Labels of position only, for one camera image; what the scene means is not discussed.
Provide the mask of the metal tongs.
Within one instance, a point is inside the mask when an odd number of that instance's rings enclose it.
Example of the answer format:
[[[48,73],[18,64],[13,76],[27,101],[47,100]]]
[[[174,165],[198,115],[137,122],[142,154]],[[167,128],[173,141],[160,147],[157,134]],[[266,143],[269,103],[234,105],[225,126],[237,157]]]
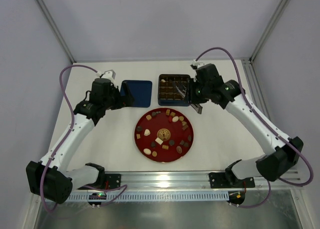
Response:
[[[175,93],[179,94],[183,99],[187,96],[188,87],[181,81],[170,81]]]

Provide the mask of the white rectangular chocolate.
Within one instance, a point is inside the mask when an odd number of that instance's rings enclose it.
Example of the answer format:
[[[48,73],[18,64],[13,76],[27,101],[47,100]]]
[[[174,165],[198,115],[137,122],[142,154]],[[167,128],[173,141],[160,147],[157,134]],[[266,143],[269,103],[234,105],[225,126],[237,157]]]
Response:
[[[158,137],[155,139],[155,141],[156,141],[159,145],[161,145],[161,144],[163,143],[163,141],[162,141],[160,138],[158,138]]]

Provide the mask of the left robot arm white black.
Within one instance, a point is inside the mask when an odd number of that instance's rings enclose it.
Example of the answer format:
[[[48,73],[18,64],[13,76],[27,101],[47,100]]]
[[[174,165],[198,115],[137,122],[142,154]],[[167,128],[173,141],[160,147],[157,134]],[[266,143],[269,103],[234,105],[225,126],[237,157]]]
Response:
[[[107,110],[130,107],[134,102],[129,87],[121,84],[124,93],[111,80],[97,78],[87,91],[88,100],[82,100],[71,110],[71,122],[56,144],[39,162],[26,167],[30,191],[57,204],[64,203],[71,192],[79,188],[101,189],[106,174],[103,166],[86,163],[80,169],[67,168],[85,137],[94,129]]]

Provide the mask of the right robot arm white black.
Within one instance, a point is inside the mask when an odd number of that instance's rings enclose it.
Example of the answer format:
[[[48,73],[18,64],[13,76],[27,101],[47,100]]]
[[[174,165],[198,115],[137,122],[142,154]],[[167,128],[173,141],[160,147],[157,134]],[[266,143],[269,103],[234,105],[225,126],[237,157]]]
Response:
[[[187,101],[202,113],[201,104],[212,101],[233,115],[260,145],[263,155],[239,159],[225,169],[225,177],[233,186],[247,178],[262,176],[270,182],[278,180],[295,166],[304,143],[299,137],[291,138],[247,99],[242,86],[235,80],[223,81],[212,63],[194,62],[195,78],[188,81]]]

